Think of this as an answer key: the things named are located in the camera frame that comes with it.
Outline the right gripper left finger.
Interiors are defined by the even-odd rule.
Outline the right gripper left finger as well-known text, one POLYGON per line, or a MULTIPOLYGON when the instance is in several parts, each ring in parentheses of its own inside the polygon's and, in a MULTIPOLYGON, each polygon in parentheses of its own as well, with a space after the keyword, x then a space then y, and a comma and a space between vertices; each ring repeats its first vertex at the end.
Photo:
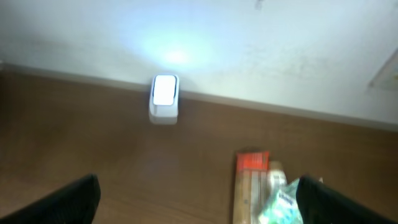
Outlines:
POLYGON ((88 174, 1 218, 1 224, 91 224, 101 199, 97 175, 88 174))

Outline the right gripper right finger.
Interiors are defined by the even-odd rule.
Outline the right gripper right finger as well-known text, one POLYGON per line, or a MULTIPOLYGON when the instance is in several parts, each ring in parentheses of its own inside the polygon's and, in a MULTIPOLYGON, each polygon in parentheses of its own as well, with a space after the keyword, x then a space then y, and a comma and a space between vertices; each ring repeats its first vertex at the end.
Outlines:
POLYGON ((296 201, 304 224, 395 224, 308 175, 298 180, 296 201))

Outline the teal wet wipes pack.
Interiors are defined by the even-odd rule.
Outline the teal wet wipes pack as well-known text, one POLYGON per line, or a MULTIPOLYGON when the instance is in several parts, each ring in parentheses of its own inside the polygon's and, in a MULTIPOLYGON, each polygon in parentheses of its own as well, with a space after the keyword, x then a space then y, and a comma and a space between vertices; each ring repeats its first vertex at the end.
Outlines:
POLYGON ((296 199, 300 179, 276 188, 258 216, 260 224, 303 224, 296 199))

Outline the white bamboo print tube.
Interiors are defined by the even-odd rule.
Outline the white bamboo print tube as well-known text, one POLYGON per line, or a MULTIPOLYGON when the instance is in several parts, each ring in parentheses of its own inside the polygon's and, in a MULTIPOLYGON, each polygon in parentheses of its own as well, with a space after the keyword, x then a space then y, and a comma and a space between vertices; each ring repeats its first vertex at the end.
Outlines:
POLYGON ((284 167, 280 161, 270 161, 266 184, 266 205, 270 205, 277 198, 279 190, 287 185, 284 167))

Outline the orange spaghetti packet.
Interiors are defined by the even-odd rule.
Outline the orange spaghetti packet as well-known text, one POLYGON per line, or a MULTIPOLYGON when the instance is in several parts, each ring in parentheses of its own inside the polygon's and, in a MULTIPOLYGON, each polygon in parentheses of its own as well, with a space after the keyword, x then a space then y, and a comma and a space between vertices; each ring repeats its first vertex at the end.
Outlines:
POLYGON ((269 152, 243 151, 236 155, 233 224, 258 224, 267 200, 269 152))

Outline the white barcode scanner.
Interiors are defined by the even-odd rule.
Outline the white barcode scanner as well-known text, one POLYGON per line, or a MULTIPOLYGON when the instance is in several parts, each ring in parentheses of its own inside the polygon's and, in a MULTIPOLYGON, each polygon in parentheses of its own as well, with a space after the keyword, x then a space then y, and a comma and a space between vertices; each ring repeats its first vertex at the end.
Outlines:
POLYGON ((149 98, 149 119, 152 124, 177 123, 179 87, 177 75, 160 74, 153 78, 149 98))

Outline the beige wall control panel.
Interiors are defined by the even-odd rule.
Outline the beige wall control panel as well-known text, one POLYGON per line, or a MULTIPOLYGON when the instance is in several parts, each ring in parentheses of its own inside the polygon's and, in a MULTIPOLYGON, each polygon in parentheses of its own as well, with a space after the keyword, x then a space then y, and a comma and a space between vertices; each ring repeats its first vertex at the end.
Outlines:
POLYGON ((381 67, 369 86, 381 90, 397 91, 397 50, 381 67))

